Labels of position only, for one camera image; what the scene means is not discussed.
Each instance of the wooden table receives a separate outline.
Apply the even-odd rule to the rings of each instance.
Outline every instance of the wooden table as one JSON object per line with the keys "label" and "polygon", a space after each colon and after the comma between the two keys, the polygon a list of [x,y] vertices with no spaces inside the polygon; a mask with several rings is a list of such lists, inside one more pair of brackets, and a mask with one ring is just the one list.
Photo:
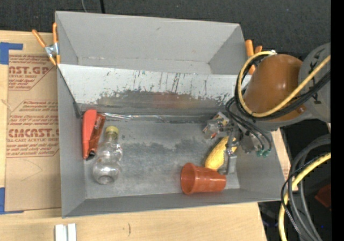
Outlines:
{"label": "wooden table", "polygon": [[[51,34],[42,34],[47,42]],[[0,42],[21,42],[36,48],[31,32],[0,31]],[[0,187],[5,186],[8,66],[0,65]],[[281,133],[273,133],[283,171],[289,160]],[[231,240],[264,241],[266,234],[257,203],[61,218],[61,209],[28,210],[0,215],[0,239],[54,240],[54,226],[76,223],[77,240]]]}

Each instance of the yellow cable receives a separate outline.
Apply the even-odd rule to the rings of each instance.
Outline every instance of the yellow cable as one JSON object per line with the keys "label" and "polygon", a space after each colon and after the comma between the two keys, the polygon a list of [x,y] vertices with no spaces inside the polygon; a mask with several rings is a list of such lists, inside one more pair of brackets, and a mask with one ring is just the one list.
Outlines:
{"label": "yellow cable", "polygon": [[[317,166],[321,165],[322,163],[329,160],[330,158],[331,158],[331,153],[328,153],[318,158],[312,164],[310,164],[305,169],[303,169],[301,173],[299,173],[293,180],[291,188],[294,189],[301,182],[301,180],[304,179],[311,171],[313,171]],[[289,199],[288,191],[285,192],[283,199],[284,199],[284,203],[287,204],[288,199]],[[279,235],[282,241],[288,241],[285,235],[285,230],[284,230],[284,213],[285,213],[284,206],[281,205],[281,208],[279,209],[279,215],[278,215]]]}
{"label": "yellow cable", "polygon": [[260,53],[257,53],[253,56],[251,56],[247,62],[244,64],[244,66],[242,67],[240,73],[239,73],[239,83],[238,83],[238,96],[239,96],[239,100],[240,100],[240,104],[242,105],[242,107],[245,109],[246,112],[248,112],[249,114],[251,114],[253,117],[265,117],[268,115],[271,115],[273,113],[275,113],[276,111],[280,110],[282,107],[284,107],[292,98],[294,98],[300,91],[301,89],[303,89],[306,84],[331,60],[331,55],[328,55],[299,85],[298,87],[288,96],[286,97],[279,105],[277,105],[276,107],[270,109],[269,111],[266,112],[262,112],[262,113],[255,113],[253,112],[251,109],[248,108],[248,106],[245,104],[245,101],[243,100],[242,97],[242,91],[241,91],[241,79],[242,79],[242,75],[243,72],[245,71],[245,69],[247,68],[248,64],[255,59],[258,56],[261,55],[267,55],[267,54],[271,54],[274,52],[270,52],[270,51],[263,51]]}

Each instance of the blue tape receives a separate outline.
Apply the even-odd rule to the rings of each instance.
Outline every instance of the blue tape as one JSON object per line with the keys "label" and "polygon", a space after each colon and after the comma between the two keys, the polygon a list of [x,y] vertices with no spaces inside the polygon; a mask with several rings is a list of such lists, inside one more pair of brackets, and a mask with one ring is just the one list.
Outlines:
{"label": "blue tape", "polygon": [[23,44],[0,42],[0,64],[9,64],[9,50],[23,50]]}
{"label": "blue tape", "polygon": [[0,188],[0,215],[9,213],[22,213],[22,211],[5,211],[5,188]]}

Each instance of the orange handle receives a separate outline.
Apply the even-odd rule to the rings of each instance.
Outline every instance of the orange handle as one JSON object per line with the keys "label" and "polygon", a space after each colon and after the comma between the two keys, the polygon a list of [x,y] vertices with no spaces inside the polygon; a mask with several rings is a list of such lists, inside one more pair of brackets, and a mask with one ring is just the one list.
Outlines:
{"label": "orange handle", "polygon": [[41,37],[41,35],[37,32],[37,30],[33,29],[32,34],[36,37],[36,39],[38,40],[38,43],[41,45],[41,47],[47,46],[46,43],[43,41],[43,38]]}
{"label": "orange handle", "polygon": [[58,37],[58,26],[56,23],[53,24],[53,42],[54,43],[57,43],[59,40],[59,37]]}
{"label": "orange handle", "polygon": [[263,50],[263,47],[262,46],[257,46],[255,49],[254,49],[254,54],[257,54],[259,52],[262,52]]}
{"label": "orange handle", "polygon": [[[252,55],[254,55],[252,40],[246,40],[245,47],[246,47],[246,53],[248,57],[251,57]],[[251,67],[248,70],[248,73],[252,75],[255,69],[256,67],[254,65],[251,65]]]}
{"label": "orange handle", "polygon": [[[54,43],[57,43],[59,41],[58,25],[56,23],[53,23],[53,41]],[[59,54],[56,55],[56,62],[61,62],[61,56]]]}

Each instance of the white clip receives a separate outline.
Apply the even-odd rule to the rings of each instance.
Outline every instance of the white clip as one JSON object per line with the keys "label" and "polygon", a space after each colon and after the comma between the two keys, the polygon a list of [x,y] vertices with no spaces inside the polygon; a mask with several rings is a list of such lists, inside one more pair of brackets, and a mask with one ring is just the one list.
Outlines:
{"label": "white clip", "polygon": [[76,241],[76,224],[55,225],[55,241]]}

